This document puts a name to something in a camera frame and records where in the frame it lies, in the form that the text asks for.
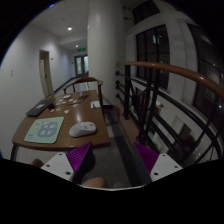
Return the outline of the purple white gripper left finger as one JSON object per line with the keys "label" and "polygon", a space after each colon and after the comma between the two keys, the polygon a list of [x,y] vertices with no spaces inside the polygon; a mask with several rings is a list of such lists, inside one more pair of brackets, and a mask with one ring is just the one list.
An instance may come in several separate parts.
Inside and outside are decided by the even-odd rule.
{"label": "purple white gripper left finger", "polygon": [[92,143],[88,142],[70,152],[59,152],[42,169],[71,182],[81,182],[93,169]]}

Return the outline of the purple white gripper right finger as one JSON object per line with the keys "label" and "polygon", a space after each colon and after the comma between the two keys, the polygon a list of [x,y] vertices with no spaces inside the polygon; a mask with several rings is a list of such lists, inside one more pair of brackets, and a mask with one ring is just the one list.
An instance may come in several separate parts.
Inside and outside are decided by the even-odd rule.
{"label": "purple white gripper right finger", "polygon": [[143,182],[154,182],[182,169],[168,154],[158,154],[138,142],[134,143],[134,158]]}

